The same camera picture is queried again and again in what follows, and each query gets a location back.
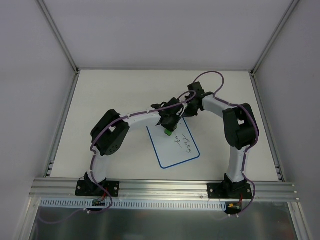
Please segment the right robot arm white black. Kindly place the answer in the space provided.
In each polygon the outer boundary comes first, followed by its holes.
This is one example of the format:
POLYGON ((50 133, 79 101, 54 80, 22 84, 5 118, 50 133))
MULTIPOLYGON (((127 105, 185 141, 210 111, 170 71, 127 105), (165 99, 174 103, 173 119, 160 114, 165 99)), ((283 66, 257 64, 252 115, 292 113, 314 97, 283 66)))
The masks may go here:
POLYGON ((230 146, 229 165, 221 183, 207 184, 209 199, 247 199, 255 197, 256 187, 245 175, 248 154, 259 140, 259 128, 248 103, 235 104, 213 92, 205 92, 199 82, 187 86, 191 91, 184 117, 198 111, 211 112, 223 120, 224 136, 230 146))

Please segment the blue framed whiteboard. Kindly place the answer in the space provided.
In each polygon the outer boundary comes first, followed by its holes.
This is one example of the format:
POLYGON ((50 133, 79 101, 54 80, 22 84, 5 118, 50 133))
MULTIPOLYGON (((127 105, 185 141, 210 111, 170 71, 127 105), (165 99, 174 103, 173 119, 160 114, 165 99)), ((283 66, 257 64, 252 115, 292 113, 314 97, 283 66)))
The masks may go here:
POLYGON ((168 135, 162 126, 146 128, 155 156, 162 169, 172 168, 200 157, 200 151, 191 131, 182 118, 177 129, 168 135))

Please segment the green whiteboard eraser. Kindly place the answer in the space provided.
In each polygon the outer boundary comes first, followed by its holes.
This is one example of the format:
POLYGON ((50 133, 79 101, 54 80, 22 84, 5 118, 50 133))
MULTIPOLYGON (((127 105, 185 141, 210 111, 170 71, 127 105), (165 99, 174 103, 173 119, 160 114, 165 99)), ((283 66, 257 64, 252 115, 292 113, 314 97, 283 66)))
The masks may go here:
POLYGON ((173 134, 173 132, 168 129, 165 129, 164 133, 168 136, 171 136, 173 134))

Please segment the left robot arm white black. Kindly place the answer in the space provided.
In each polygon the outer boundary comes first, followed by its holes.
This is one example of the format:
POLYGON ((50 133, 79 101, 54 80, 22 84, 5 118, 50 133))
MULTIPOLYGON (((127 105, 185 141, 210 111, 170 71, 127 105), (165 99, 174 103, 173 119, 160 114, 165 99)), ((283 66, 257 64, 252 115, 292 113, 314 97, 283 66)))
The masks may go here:
POLYGON ((99 197, 100 200, 119 195, 120 182, 107 180, 105 175, 98 178, 98 157, 115 154, 129 133, 134 128, 161 126, 167 133, 176 130, 188 107, 187 100, 180 101, 173 97, 168 102, 156 103, 149 109, 121 115, 115 109, 108 110, 91 130, 90 151, 93 153, 89 170, 77 181, 75 195, 79 197, 99 197))

